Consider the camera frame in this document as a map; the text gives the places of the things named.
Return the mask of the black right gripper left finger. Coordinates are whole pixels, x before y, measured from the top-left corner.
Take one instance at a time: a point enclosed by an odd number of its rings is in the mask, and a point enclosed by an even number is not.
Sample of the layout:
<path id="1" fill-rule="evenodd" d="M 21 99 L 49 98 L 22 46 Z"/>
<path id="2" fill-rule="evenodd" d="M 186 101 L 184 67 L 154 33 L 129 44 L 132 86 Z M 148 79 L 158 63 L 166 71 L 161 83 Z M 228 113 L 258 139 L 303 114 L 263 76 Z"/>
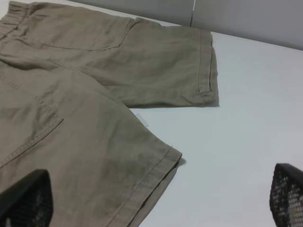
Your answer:
<path id="1" fill-rule="evenodd" d="M 48 227 L 52 220 L 49 172 L 37 169 L 0 194 L 2 227 Z"/>

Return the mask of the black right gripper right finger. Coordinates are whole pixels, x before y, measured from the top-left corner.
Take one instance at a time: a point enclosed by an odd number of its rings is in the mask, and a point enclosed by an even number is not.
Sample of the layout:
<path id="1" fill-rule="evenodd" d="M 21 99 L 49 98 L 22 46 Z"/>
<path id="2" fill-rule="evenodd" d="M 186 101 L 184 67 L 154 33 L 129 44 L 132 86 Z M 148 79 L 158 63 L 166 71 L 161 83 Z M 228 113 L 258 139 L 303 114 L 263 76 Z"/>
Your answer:
<path id="1" fill-rule="evenodd" d="M 269 206 L 277 227 L 303 225 L 303 172 L 287 163 L 277 163 L 271 184 Z"/>

